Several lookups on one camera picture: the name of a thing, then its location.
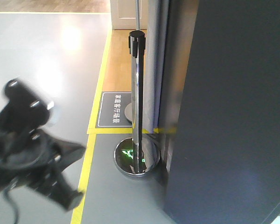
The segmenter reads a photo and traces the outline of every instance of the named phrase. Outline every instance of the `chrome pole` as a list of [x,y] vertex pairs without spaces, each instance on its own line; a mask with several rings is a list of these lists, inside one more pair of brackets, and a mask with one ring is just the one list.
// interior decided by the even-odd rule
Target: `chrome pole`
[[143,117],[143,67],[145,34],[140,30],[130,33],[132,61],[132,129],[133,129],[133,164],[135,173],[142,169],[142,117]]
[[136,26],[137,26],[137,30],[140,30],[139,0],[136,0]]
[[140,31],[139,0],[136,0],[137,30],[129,35],[129,49],[132,61],[132,116],[127,106],[125,115],[132,122],[132,137],[122,140],[115,148],[114,160],[117,168],[129,176],[144,176],[160,160],[160,151],[148,138],[143,138],[143,70],[145,34]]

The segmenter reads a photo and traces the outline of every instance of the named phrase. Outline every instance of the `yellow tape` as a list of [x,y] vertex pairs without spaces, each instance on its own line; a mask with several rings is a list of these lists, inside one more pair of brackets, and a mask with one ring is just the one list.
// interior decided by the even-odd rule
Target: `yellow tape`
[[112,28],[109,29],[107,39],[106,39],[105,50],[103,53],[103,59],[99,71],[98,84],[97,84],[97,89],[95,91],[88,129],[96,127],[98,111],[99,111],[99,103],[101,100],[101,94],[102,94],[102,89],[104,84],[105,72],[106,72],[110,43],[111,43],[111,34],[112,34]]
[[83,209],[85,204],[85,196],[86,196],[88,180],[89,180],[89,175],[91,170],[96,136],[97,136],[96,134],[90,134],[88,136],[87,149],[84,156],[79,187],[78,187],[79,191],[84,192],[84,197],[80,205],[73,210],[73,214],[71,216],[71,222],[70,222],[71,224],[81,224],[82,221],[82,214],[83,214]]
[[85,14],[85,15],[109,15],[110,13],[72,13],[72,12],[0,12],[0,14]]
[[[142,132],[144,134],[148,134],[149,131],[146,129],[143,129]],[[131,134],[132,133],[132,128],[123,128],[123,127],[118,127],[118,128],[89,128],[87,130],[87,134]],[[159,129],[155,128],[154,133],[159,133]]]

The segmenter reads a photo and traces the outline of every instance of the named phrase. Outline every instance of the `dark gray wall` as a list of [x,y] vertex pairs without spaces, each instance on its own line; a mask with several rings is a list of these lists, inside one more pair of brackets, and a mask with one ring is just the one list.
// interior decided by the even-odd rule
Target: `dark gray wall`
[[280,0],[200,0],[177,127],[165,206],[174,220],[275,219]]

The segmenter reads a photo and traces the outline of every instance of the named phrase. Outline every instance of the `floor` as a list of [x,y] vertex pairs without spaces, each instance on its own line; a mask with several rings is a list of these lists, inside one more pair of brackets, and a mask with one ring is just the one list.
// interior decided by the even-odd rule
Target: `floor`
[[[136,223],[174,223],[162,210],[165,189],[159,173],[130,179],[113,162],[115,146],[130,136],[131,128],[120,129],[118,134],[111,128],[110,134],[105,134],[94,127],[89,137],[86,134],[89,120],[96,122],[102,90],[131,88],[129,63],[116,63],[124,77],[110,58],[116,56],[117,48],[110,44],[122,40],[122,54],[127,53],[129,60],[125,49],[128,31],[111,33],[109,24],[109,14],[0,14],[0,110],[7,102],[2,87],[19,77],[54,100],[57,122],[46,125],[47,132],[87,144],[84,160],[63,173],[74,188],[86,192],[81,205],[65,213],[32,190],[14,189],[11,195],[20,207],[20,224],[127,224],[131,219]],[[12,221],[12,210],[0,194],[0,224]]]
[[0,12],[109,13],[109,0],[0,0]]
[[[109,14],[0,14],[0,110],[4,84],[19,77],[56,104],[57,121],[44,129],[53,136],[87,144],[87,127],[104,52]],[[64,175],[78,186],[83,160]],[[25,187],[11,193],[20,224],[69,224],[72,212]],[[13,213],[0,194],[0,224]]]

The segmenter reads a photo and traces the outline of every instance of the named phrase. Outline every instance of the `blurry black object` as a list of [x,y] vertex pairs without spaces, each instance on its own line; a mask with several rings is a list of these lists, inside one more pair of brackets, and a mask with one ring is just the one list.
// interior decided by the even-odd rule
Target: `blurry black object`
[[77,207],[82,192],[61,172],[79,160],[85,147],[58,140],[38,128],[49,120],[47,105],[19,80],[5,86],[8,104],[0,112],[0,191],[27,185],[66,210]]

